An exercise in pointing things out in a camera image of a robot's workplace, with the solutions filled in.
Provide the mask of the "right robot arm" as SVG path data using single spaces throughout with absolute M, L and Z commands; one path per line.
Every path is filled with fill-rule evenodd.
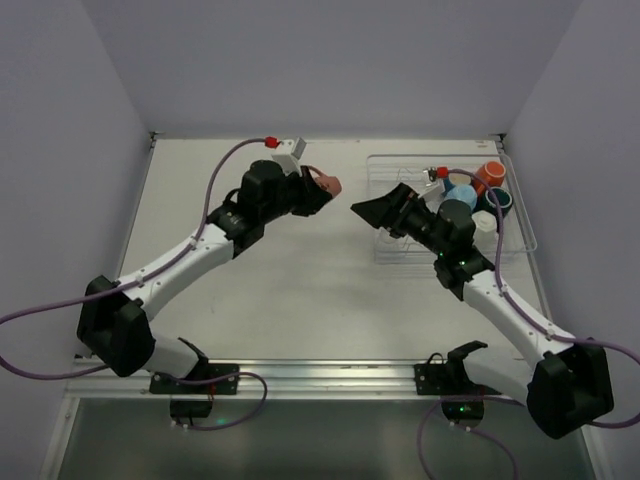
M 614 407 L 608 358 L 558 328 L 525 302 L 501 277 L 497 265 L 475 246 L 472 210 L 456 199 L 431 211 L 410 186 L 352 204 L 351 210 L 393 238 L 410 237 L 435 254 L 440 284 L 481 313 L 516 348 L 532 370 L 524 401 L 539 429 L 560 439 Z

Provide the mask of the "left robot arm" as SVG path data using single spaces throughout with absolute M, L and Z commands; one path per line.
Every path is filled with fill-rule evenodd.
M 336 177 L 313 166 L 287 173 L 272 160 L 253 162 L 239 187 L 176 247 L 116 281 L 99 276 L 88 284 L 79 340 L 119 377 L 146 370 L 180 383 L 204 379 L 205 354 L 184 338 L 154 334 L 151 321 L 200 277 L 257 243 L 267 224 L 312 216 L 341 190 Z

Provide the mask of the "white ceramic cup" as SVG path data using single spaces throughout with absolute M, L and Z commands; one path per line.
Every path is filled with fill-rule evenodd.
M 496 217 L 487 211 L 472 214 L 475 224 L 474 240 L 478 243 L 492 242 L 496 239 L 498 224 Z

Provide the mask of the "light blue ceramic mug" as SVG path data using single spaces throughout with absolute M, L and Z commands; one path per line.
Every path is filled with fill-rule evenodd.
M 471 185 L 455 185 L 445 195 L 446 200 L 458 200 L 466 204 L 471 210 L 477 205 L 478 196 Z

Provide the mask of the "dark green ceramic mug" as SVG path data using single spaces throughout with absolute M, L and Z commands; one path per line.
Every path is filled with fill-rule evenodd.
M 512 209 L 513 203 L 513 196 L 508 190 L 492 187 L 490 190 L 485 190 L 479 197 L 476 210 L 488 212 L 494 217 L 498 217 L 498 213 L 501 213 L 505 218 Z

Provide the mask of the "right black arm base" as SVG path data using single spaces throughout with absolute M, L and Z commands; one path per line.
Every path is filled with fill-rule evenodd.
M 480 400 L 445 400 L 441 411 L 450 422 L 474 428 L 484 418 L 485 395 L 494 389 L 473 382 L 467 375 L 464 360 L 477 350 L 486 349 L 484 342 L 474 340 L 450 350 L 446 355 L 432 353 L 426 361 L 413 365 L 416 394 L 419 396 L 472 396 Z

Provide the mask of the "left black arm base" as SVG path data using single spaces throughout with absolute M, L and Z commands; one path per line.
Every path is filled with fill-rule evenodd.
M 199 430 L 197 420 L 213 410 L 216 395 L 237 394 L 240 366 L 216 363 L 184 338 L 157 339 L 150 359 L 149 392 L 169 395 L 169 416 L 184 430 Z

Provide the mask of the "pink dotted ceramic mug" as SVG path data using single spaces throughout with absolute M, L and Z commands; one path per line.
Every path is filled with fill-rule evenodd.
M 336 176 L 327 175 L 317 167 L 307 165 L 314 182 L 324 191 L 336 198 L 342 192 L 342 184 Z

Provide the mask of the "orange ceramic mug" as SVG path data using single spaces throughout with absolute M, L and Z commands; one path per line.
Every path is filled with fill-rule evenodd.
M 482 196 L 486 186 L 500 187 L 506 176 L 506 167 L 500 161 L 488 161 L 482 164 L 475 172 L 472 185 L 478 196 Z

